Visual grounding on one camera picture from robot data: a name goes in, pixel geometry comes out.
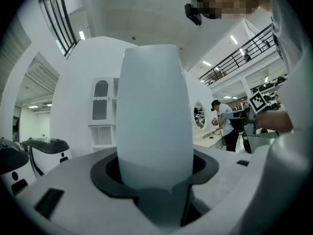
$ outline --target ceiling light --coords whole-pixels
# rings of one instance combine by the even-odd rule
[[[236,38],[234,38],[234,36],[233,36],[233,35],[231,35],[231,36],[230,36],[230,38],[231,38],[231,40],[233,40],[233,41],[234,41],[234,43],[235,43],[235,44],[238,44],[238,42],[237,42]]]
[[[82,40],[85,40],[85,36],[84,36],[84,33],[83,33],[82,31],[79,32],[79,35],[80,35],[80,38],[81,38]]]
[[[207,61],[203,61],[203,63],[204,63],[205,65],[211,66],[211,64],[208,63]]]

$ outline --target railing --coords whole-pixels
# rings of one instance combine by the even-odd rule
[[[200,77],[209,86],[274,46],[271,24]]]
[[[70,24],[64,0],[39,0],[43,3],[46,16],[57,38],[56,42],[65,57],[77,44]]]

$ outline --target white vase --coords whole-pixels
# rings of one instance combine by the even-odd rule
[[[125,50],[116,124],[124,184],[170,192],[192,175],[188,91],[174,45]]]

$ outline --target circular window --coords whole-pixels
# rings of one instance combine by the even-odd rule
[[[196,103],[194,108],[194,118],[197,126],[202,129],[205,125],[205,114],[201,104]]]

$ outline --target black cap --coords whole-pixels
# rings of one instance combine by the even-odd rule
[[[212,108],[214,108],[215,105],[220,105],[221,103],[216,99],[214,100],[211,105],[212,105]]]

